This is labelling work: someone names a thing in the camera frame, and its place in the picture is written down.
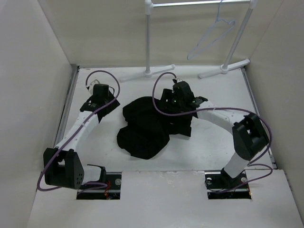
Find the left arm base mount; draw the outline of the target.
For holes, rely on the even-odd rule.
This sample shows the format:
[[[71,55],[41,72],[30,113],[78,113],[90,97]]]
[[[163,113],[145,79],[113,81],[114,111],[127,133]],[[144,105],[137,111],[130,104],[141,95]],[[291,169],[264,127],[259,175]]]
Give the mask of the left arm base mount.
[[[85,184],[77,191],[77,200],[119,200],[121,197],[122,173],[108,172],[105,180],[97,184]]]

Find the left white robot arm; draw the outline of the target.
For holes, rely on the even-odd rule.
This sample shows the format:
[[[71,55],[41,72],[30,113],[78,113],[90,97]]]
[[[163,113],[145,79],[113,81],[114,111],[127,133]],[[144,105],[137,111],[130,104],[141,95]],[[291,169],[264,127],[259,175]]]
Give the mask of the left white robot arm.
[[[71,129],[54,148],[47,148],[43,154],[43,176],[47,185],[75,190],[87,184],[98,190],[106,185],[105,168],[83,165],[79,157],[79,147],[100,124],[102,118],[120,103],[115,99],[109,85],[95,84],[89,86],[88,90],[91,96],[80,108]]]

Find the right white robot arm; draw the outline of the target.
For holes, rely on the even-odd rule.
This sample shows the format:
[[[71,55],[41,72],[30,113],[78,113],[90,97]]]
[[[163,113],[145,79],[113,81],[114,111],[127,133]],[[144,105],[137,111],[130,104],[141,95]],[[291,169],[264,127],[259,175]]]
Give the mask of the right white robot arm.
[[[166,102],[166,113],[175,116],[191,115],[211,122],[232,134],[234,154],[221,170],[220,182],[226,188],[233,187],[238,177],[257,153],[270,142],[260,118],[247,110],[220,108],[208,99],[194,93],[185,81],[174,80],[172,89],[164,89],[161,101]]]

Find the black trousers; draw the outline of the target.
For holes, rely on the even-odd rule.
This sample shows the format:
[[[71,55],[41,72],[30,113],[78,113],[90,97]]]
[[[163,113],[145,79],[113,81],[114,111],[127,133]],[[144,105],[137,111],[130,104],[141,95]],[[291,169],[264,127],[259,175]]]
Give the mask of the black trousers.
[[[191,115],[162,115],[150,96],[126,105],[123,116],[127,126],[119,130],[117,144],[132,157],[149,160],[168,144],[171,135],[191,136]]]

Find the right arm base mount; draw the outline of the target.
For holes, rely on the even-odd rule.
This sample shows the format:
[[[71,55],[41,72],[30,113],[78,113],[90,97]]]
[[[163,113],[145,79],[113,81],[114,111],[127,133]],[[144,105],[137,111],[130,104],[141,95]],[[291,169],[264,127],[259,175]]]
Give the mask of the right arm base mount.
[[[245,171],[235,179],[224,177],[219,171],[205,172],[204,184],[209,200],[251,199]]]

